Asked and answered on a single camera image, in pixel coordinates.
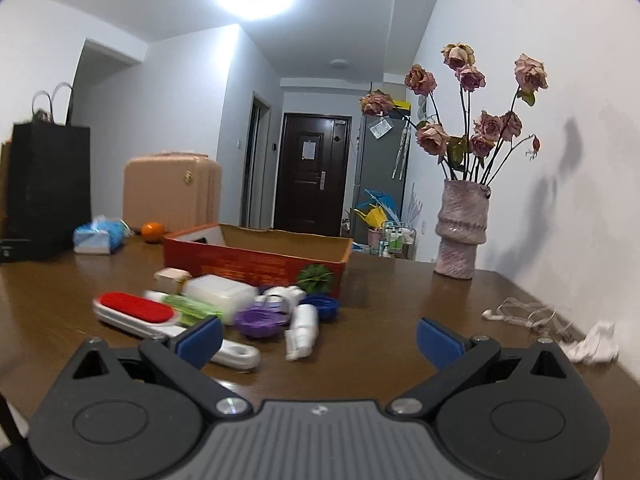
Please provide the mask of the blue tissue pack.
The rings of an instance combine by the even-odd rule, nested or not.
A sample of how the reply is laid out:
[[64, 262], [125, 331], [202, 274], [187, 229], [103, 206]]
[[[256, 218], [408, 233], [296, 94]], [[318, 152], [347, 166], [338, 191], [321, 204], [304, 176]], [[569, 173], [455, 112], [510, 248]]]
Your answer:
[[74, 253], [78, 255], [111, 255], [119, 250], [134, 232], [122, 219], [94, 217], [74, 231]]

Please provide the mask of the crumpled white tissue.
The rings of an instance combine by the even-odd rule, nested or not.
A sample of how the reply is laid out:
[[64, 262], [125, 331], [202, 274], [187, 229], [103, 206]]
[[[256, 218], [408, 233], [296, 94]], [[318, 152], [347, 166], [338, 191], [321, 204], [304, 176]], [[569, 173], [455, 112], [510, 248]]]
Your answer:
[[570, 362], [587, 365], [611, 363], [620, 354], [612, 322], [597, 322], [582, 340], [560, 342], [559, 346]]

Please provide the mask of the dark brown entrance door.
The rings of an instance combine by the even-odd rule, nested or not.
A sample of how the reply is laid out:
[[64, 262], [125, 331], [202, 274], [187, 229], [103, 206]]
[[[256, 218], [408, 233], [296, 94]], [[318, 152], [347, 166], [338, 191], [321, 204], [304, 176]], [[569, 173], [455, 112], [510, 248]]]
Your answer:
[[341, 232], [350, 119], [286, 113], [278, 163], [273, 227], [337, 236]]

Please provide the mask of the pink small suitcase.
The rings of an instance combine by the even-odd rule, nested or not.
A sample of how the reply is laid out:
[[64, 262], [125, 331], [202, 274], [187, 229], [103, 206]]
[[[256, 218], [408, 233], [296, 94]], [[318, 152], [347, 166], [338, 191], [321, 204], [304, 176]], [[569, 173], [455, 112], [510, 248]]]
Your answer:
[[205, 154], [167, 152], [131, 159], [124, 169], [122, 218], [139, 232], [157, 222], [168, 232], [219, 219], [222, 168]]

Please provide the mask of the white tape roll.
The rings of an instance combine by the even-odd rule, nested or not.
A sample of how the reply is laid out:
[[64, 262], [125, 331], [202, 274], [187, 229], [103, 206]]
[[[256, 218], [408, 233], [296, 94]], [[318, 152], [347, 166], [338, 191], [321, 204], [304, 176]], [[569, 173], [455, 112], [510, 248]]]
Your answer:
[[254, 305], [270, 311], [290, 314], [295, 307], [304, 301], [306, 296], [306, 292], [297, 285], [274, 286], [258, 295], [254, 300]]

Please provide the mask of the green spray bottle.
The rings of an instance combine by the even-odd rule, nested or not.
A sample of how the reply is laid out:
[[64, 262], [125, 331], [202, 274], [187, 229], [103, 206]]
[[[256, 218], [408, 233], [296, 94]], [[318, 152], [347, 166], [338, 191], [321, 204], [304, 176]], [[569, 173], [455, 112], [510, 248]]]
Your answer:
[[143, 293], [143, 297], [147, 300], [159, 302], [160, 304], [166, 304], [166, 306], [174, 309], [180, 314], [179, 324], [182, 326], [193, 326], [203, 321], [204, 318], [210, 318], [211, 316], [219, 318], [221, 321], [224, 319], [224, 314], [221, 310], [186, 296], [169, 295], [166, 294], [166, 292], [146, 290]]

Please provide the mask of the black paper bag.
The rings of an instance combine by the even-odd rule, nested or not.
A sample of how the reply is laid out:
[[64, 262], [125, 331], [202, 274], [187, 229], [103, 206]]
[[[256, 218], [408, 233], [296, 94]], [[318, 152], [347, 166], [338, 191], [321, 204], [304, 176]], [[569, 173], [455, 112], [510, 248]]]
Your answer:
[[53, 110], [32, 110], [13, 126], [6, 181], [1, 261], [46, 260], [74, 247], [74, 232], [90, 222], [90, 129]]

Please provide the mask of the beige square charger plug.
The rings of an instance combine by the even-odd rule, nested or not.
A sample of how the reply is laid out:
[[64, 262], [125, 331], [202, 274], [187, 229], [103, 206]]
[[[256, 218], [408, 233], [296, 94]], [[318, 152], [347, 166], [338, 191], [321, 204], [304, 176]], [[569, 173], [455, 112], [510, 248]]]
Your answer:
[[168, 295], [179, 295], [192, 275], [182, 269], [165, 268], [154, 273], [154, 289]]

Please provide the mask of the purple gear-shaped lid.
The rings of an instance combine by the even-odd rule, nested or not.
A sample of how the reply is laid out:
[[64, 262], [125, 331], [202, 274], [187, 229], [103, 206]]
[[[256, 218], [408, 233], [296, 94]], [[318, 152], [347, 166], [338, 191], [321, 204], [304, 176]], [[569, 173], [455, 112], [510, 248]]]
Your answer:
[[234, 318], [235, 328], [245, 337], [253, 339], [276, 336], [286, 324], [287, 315], [258, 307], [240, 311]]

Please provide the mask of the grey refrigerator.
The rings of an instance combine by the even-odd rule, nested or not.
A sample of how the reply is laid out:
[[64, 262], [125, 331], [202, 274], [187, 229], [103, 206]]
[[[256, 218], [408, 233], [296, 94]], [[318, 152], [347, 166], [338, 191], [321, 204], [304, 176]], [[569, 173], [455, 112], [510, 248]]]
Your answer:
[[404, 201], [408, 148], [404, 141], [406, 110], [390, 116], [363, 115], [359, 129], [352, 209], [369, 203], [368, 191], [390, 196], [388, 202], [400, 216]]

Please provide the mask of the pink textured vase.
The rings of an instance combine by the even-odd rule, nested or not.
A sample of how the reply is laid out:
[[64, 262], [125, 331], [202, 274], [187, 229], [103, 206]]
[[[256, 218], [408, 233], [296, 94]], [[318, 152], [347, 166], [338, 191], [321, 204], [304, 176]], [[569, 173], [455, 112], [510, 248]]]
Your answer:
[[477, 247], [486, 243], [490, 188], [465, 180], [446, 180], [435, 232], [440, 237], [435, 272], [470, 280]]

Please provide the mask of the white small bottle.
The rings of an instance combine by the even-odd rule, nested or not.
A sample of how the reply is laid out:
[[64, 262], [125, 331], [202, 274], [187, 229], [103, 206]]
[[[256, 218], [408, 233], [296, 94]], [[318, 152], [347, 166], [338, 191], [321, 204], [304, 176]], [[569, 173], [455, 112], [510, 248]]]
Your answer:
[[292, 313], [285, 336], [285, 357], [297, 361], [311, 356], [319, 333], [317, 309], [312, 304], [299, 304]]

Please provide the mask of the orange cardboard box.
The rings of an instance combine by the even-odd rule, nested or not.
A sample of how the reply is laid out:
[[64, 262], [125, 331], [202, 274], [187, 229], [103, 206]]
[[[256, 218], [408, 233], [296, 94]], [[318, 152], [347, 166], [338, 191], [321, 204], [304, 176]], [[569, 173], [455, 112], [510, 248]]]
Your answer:
[[352, 241], [346, 237], [208, 224], [164, 238], [168, 268], [258, 288], [296, 285], [309, 295], [340, 296]]

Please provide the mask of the orange fruit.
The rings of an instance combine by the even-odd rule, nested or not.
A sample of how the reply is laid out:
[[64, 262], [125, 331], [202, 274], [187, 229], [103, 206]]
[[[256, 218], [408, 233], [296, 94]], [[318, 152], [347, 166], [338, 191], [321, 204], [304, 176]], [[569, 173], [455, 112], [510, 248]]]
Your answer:
[[160, 244], [165, 235], [165, 227], [160, 222], [146, 222], [140, 229], [146, 244]]

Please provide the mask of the yellow blue toy pile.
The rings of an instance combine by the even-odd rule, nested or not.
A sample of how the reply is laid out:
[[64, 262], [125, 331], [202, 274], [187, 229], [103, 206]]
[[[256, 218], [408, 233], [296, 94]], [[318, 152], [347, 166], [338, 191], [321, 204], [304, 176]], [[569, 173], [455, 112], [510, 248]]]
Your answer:
[[368, 199], [354, 209], [366, 228], [367, 239], [355, 245], [372, 256], [410, 260], [416, 249], [416, 230], [403, 222], [390, 194], [364, 190]]

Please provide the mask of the translucent white plastic box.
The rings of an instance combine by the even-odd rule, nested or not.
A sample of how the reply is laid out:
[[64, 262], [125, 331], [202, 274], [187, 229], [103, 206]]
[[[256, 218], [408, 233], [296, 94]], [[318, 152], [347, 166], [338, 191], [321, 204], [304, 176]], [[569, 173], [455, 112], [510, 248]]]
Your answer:
[[254, 304], [258, 291], [254, 286], [206, 274], [186, 281], [183, 296], [209, 304], [221, 313], [222, 322], [232, 325], [236, 315]]

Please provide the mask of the blue gear-shaped lid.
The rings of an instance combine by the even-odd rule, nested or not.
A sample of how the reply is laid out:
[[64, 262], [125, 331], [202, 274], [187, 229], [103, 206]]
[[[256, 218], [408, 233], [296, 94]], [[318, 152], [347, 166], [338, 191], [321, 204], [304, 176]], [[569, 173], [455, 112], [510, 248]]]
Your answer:
[[318, 314], [318, 320], [321, 323], [333, 322], [337, 319], [338, 310], [340, 310], [340, 302], [326, 295], [310, 295], [306, 296], [302, 304], [310, 304]]

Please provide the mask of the red white lint brush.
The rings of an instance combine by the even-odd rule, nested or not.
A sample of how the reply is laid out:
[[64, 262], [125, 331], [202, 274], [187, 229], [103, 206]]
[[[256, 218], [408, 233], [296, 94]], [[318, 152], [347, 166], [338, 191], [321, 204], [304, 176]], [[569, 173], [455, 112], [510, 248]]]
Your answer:
[[[175, 337], [189, 328], [179, 324], [180, 314], [166, 304], [124, 292], [106, 292], [94, 298], [92, 310], [102, 323], [142, 338]], [[259, 366], [260, 352], [247, 344], [224, 339], [222, 323], [221, 346], [209, 362], [248, 372]]]

